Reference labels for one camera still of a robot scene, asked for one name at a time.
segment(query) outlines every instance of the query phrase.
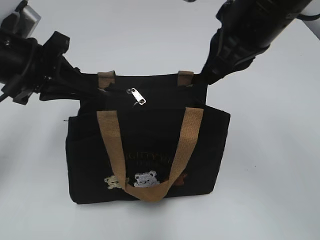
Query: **black tote bag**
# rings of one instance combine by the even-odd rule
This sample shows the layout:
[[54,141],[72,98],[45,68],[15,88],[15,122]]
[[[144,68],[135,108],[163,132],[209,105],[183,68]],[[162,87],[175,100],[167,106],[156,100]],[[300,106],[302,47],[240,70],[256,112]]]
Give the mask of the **black tote bag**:
[[[212,192],[230,115],[205,105],[193,73],[92,80],[97,99],[81,101],[66,138],[69,193],[77,204],[156,202]],[[135,88],[146,103],[126,89]]]

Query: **metal zipper pull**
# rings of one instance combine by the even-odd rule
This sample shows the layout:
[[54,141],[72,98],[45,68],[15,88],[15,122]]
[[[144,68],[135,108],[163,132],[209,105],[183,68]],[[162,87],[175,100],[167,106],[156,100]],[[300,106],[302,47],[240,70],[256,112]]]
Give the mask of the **metal zipper pull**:
[[128,94],[132,94],[137,101],[136,103],[139,103],[140,105],[143,105],[147,102],[140,92],[138,92],[138,90],[135,88],[129,88],[126,92]]

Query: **tan strap loop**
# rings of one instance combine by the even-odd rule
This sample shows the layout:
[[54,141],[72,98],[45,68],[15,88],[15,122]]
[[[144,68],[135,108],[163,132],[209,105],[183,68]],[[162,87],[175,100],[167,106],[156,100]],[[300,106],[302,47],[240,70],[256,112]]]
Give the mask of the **tan strap loop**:
[[113,174],[122,189],[128,194],[147,202],[157,202],[165,197],[172,184],[186,168],[198,141],[204,110],[185,109],[176,153],[171,166],[169,180],[152,187],[133,187],[126,183],[126,163],[121,141],[117,111],[98,111],[97,119],[101,136],[108,153]]
[[178,72],[178,86],[188,86],[192,84],[192,79],[194,78],[193,71],[179,71]]
[[114,70],[108,72],[98,72],[98,86],[105,89],[110,83],[116,82],[116,72]]

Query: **white bear patch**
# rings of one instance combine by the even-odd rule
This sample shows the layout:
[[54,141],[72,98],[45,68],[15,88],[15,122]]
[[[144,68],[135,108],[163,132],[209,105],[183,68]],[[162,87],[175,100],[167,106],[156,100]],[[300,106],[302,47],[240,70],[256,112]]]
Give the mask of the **white bear patch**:
[[158,185],[160,182],[156,179],[156,175],[156,171],[137,173],[134,175],[136,182],[133,185],[136,188],[149,188]]
[[[120,186],[119,181],[118,181],[118,179],[117,179],[117,177],[115,175],[106,177],[104,179],[104,182],[108,184],[108,189],[109,190],[114,189],[114,188],[122,189],[122,187]],[[126,183],[129,182],[129,178],[128,177],[126,178],[125,182]]]

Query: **bear embroidery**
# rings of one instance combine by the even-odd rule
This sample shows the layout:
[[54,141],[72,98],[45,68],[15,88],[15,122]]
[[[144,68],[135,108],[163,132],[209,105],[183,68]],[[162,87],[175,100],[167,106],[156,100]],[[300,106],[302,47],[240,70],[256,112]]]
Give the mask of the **bear embroidery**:
[[[108,189],[109,190],[114,189],[114,188],[122,189],[122,187],[120,186],[119,181],[118,181],[118,179],[117,179],[117,177],[115,175],[106,177],[104,179],[104,182],[108,184]],[[129,178],[128,177],[126,178],[125,182],[126,183],[129,182]]]
[[185,185],[185,178],[188,176],[186,173],[181,173],[181,175],[175,180],[172,186],[180,187]]
[[156,171],[137,173],[134,175],[136,182],[133,185],[136,188],[149,188],[158,185],[160,182],[156,179],[156,175]]

